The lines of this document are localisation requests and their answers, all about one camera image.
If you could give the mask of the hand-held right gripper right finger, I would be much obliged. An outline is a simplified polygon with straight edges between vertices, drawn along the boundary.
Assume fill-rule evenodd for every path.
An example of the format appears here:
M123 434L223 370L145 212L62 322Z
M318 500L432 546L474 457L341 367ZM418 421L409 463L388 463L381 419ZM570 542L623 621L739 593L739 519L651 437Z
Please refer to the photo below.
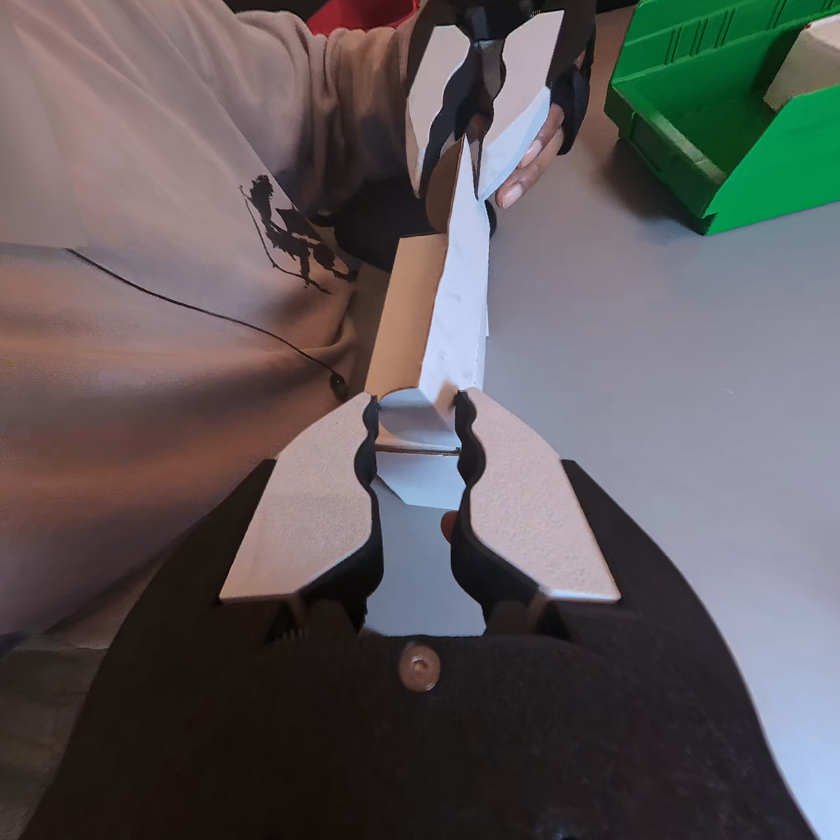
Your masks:
M489 616L502 602L618 603L559 454L482 391L454 401L465 483L451 532L451 570Z

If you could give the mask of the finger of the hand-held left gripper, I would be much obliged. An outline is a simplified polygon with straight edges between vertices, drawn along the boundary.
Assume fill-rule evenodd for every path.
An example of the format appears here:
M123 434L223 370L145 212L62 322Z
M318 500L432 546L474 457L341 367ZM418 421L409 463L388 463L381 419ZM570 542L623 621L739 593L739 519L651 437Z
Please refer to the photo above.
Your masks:
M536 138L550 111L551 62L564 12L535 15L500 49L500 86L490 126L480 143L476 196L490 198Z
M450 145L465 140L476 194L482 144L491 124L484 50L454 24L418 24L406 74L406 162L413 191L424 197Z

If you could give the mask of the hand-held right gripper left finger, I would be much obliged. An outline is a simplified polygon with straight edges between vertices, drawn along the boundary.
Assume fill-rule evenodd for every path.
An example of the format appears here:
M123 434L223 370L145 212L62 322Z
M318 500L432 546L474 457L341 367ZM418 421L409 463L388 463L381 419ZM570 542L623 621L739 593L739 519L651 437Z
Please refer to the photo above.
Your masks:
M275 457L219 593L223 604L320 600L366 614L384 556L376 477L379 407L363 392Z

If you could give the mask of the white cardboard box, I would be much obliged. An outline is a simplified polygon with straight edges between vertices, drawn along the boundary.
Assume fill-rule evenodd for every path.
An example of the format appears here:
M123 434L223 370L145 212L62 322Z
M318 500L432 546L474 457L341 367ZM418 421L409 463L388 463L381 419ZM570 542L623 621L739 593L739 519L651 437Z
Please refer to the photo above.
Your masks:
M839 84L839 14L803 27L764 94L774 112L793 98Z
M490 220L467 139L426 191L434 232L401 239L364 389L379 403L379 478L407 505L456 509L458 392L484 383Z

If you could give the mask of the green plastic bin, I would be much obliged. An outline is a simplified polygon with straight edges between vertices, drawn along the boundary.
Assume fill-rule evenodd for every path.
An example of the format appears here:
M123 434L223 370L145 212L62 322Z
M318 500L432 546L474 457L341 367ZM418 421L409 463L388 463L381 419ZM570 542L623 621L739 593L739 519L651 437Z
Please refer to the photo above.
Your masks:
M714 235L838 201L838 84L764 96L829 1L639 2L605 96L618 137Z

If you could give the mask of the person's left forearm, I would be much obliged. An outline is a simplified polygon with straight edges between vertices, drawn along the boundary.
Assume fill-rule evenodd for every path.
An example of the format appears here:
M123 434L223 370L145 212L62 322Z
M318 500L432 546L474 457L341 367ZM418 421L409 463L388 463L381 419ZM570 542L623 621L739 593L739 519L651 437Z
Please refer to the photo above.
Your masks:
M416 18L325 36L290 13L237 16L254 40L253 145L304 214L330 212L365 182L406 174L404 82Z

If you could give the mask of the person's left hand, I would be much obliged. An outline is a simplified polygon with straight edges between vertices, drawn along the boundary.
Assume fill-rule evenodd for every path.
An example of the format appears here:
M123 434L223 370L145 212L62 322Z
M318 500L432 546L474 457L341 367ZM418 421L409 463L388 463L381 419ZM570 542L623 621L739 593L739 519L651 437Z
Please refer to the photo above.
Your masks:
M553 160L567 154L581 129L590 97L592 66L585 55L552 86L549 114L515 170L497 189L495 202L507 209L527 193Z

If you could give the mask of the red cloth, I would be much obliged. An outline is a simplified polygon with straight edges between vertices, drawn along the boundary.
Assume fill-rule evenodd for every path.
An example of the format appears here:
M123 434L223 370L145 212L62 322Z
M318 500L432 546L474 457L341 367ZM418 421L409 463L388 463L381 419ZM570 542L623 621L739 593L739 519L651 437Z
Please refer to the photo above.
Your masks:
M420 1L328 1L307 19L307 26L315 35L330 35L339 28L395 28L420 5Z

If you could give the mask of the person in beige shirt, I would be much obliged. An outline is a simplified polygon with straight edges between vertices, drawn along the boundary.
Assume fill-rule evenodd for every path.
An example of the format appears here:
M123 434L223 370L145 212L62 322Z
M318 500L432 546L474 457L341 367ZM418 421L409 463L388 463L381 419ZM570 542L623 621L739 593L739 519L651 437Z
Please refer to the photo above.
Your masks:
M352 369L354 276L253 145L239 15L2 2L2 638L151 562Z

